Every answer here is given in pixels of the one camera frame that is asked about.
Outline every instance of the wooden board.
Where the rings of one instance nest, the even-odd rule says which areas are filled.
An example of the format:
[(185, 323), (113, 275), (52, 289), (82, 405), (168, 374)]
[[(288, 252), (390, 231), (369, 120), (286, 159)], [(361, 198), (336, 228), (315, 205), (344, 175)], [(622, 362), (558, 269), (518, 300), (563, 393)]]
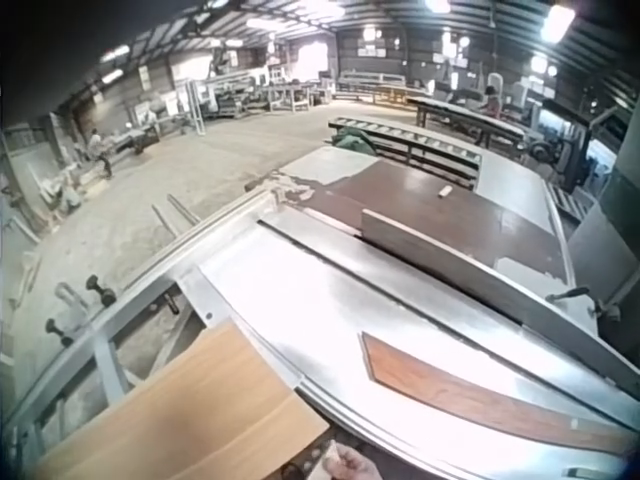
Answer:
[(226, 322), (52, 449), (35, 478), (259, 480), (327, 428)]
[(622, 456), (636, 437), (590, 420), (547, 410), (462, 380), (367, 333), (362, 335), (373, 379), (418, 402), (510, 435)]
[(364, 210), (361, 224), (366, 241), (528, 326), (632, 396), (640, 396), (638, 369), (558, 308), (480, 262), (384, 215)]
[(360, 229), (354, 212), (368, 208), (414, 228), (488, 267), (513, 258), (538, 272), (566, 279), (558, 240), (519, 215), (464, 188), (413, 168), (376, 162), (298, 202)]

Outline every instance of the black knob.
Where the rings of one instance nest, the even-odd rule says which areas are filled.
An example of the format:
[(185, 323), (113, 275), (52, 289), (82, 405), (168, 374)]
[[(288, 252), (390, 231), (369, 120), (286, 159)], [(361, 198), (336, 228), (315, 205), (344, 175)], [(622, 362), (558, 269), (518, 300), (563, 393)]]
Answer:
[(98, 295), (100, 295), (100, 301), (104, 307), (108, 307), (109, 305), (113, 305), (116, 301), (116, 293), (110, 288), (102, 288), (98, 284), (97, 275), (91, 275), (87, 278), (86, 284), (87, 290), (95, 290)]
[(53, 333), (54, 335), (60, 337), (60, 343), (65, 348), (73, 343), (73, 339), (67, 337), (64, 332), (56, 326), (56, 321), (53, 318), (47, 320), (47, 323), (45, 323), (44, 325), (44, 330), (47, 333)]

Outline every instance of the finger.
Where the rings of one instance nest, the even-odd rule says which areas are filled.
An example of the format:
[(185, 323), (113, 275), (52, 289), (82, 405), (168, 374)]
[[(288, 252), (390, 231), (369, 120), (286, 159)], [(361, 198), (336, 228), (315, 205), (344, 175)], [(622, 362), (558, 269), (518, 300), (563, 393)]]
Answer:
[(322, 462), (325, 471), (336, 480), (351, 480), (353, 478), (353, 470), (347, 467), (343, 462), (334, 460), (333, 458), (325, 458)]
[(366, 463), (366, 458), (355, 448), (342, 445), (341, 443), (336, 443), (336, 448), (338, 449), (338, 455), (340, 455), (340, 458), (349, 465), (352, 465), (355, 469), (361, 468)]

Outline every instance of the wood scrap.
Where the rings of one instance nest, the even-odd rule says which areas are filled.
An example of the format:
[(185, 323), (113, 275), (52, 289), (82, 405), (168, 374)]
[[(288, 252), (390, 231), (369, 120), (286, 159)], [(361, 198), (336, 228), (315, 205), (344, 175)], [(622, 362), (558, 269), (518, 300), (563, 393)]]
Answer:
[(224, 322), (54, 447), (34, 478), (260, 480), (327, 428)]
[(373, 379), (407, 397), (469, 422), (536, 442), (624, 456), (636, 435), (518, 400), (418, 360), (367, 333)]

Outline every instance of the dark wood panel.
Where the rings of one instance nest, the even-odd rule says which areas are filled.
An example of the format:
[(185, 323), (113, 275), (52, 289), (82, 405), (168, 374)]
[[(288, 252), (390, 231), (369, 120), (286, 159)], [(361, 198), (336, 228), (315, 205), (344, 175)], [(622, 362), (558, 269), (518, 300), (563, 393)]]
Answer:
[(622, 456), (631, 432), (517, 400), (462, 380), (363, 333), (373, 379), (418, 402), (510, 435)]
[(350, 199), (344, 202), (347, 210), (354, 208), (351, 201), (355, 201), (491, 268), (498, 259), (510, 257), (566, 280), (562, 251), (555, 237), (464, 188), (452, 185), (452, 192), (444, 199), (439, 198), (438, 192), (449, 184), (428, 173), (380, 161), (326, 187), (336, 198), (320, 194), (301, 205), (339, 211), (340, 198)]

